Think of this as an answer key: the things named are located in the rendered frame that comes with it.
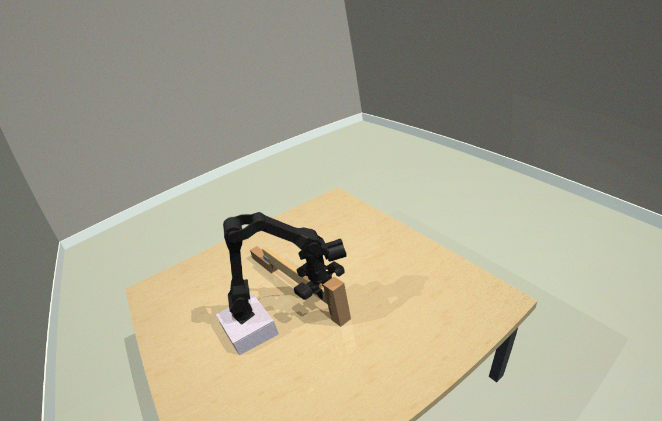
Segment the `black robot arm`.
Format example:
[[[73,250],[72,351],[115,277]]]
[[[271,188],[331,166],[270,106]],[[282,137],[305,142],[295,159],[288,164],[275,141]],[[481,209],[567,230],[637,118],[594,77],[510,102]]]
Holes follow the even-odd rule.
[[[244,229],[241,226],[249,224]],[[309,276],[309,266],[311,270],[317,270],[324,265],[323,255],[328,261],[338,260],[346,257],[346,250],[342,245],[342,240],[325,243],[324,239],[318,236],[314,229],[308,227],[293,227],[282,223],[277,219],[268,218],[261,212],[253,214],[240,214],[234,218],[224,220],[224,238],[230,254],[230,269],[232,280],[230,281],[230,291],[227,294],[229,310],[241,325],[254,316],[253,309],[249,304],[250,298],[248,279],[242,277],[241,246],[243,240],[247,240],[254,233],[264,231],[274,236],[295,243],[300,248],[299,256],[306,263],[298,267],[297,274],[302,278]]]

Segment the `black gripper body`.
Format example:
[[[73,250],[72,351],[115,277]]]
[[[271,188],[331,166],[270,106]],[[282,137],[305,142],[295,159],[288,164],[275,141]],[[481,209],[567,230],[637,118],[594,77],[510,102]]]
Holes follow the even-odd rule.
[[[309,266],[306,266],[306,269],[309,270],[311,281],[307,284],[301,282],[294,288],[295,294],[302,299],[309,299],[314,292],[319,290],[319,284],[332,279],[332,274],[336,274],[340,277],[345,273],[344,267],[335,261],[331,262],[329,265],[324,264],[317,270],[311,270],[309,269]]]

